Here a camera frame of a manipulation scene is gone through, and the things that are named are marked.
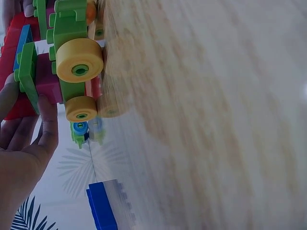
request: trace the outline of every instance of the light blue block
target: light blue block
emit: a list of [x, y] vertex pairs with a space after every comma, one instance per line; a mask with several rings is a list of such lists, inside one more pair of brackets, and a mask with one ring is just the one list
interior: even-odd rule
[[17, 54], [21, 53], [23, 50], [24, 44], [29, 43], [29, 42], [33, 42], [31, 26], [24, 25], [23, 29], [21, 30], [20, 37], [19, 37], [13, 71], [15, 71], [16, 69], [19, 69], [19, 64], [17, 63]]

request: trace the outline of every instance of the fingernail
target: fingernail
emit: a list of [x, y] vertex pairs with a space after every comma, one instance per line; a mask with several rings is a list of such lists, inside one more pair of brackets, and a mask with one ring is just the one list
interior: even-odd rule
[[32, 4], [27, 5], [24, 9], [24, 15], [25, 17], [32, 17], [34, 15], [34, 8]]

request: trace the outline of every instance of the plastic toy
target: plastic toy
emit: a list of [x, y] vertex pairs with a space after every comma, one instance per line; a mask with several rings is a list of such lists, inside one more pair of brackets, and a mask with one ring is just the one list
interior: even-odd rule
[[[33, 6], [34, 17], [25, 18], [23, 12], [14, 16], [1, 48], [0, 89], [13, 71], [20, 83], [18, 100], [5, 120], [39, 114], [38, 95], [44, 94], [51, 103], [65, 105], [72, 140], [81, 148], [89, 138], [84, 122], [96, 118], [102, 96], [98, 82], [104, 67], [101, 47], [88, 38], [88, 25], [97, 17], [96, 4], [91, 0], [34, 0]], [[98, 34], [102, 35], [100, 26]], [[36, 53], [34, 42], [41, 39], [53, 44], [48, 54]], [[85, 90], [85, 83], [94, 94]]]
[[117, 230], [104, 183], [90, 184], [86, 190], [95, 225], [98, 230]]

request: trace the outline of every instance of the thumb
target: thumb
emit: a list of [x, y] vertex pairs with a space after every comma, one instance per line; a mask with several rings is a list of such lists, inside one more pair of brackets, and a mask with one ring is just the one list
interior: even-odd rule
[[15, 82], [14, 74], [11, 73], [0, 91], [0, 122], [13, 108], [19, 94], [19, 83]]

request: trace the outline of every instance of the orange piece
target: orange piece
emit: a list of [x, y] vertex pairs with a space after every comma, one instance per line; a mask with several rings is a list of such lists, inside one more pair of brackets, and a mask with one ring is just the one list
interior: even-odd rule
[[87, 25], [91, 24], [97, 15], [96, 4], [93, 1], [87, 3], [86, 7], [86, 23]]

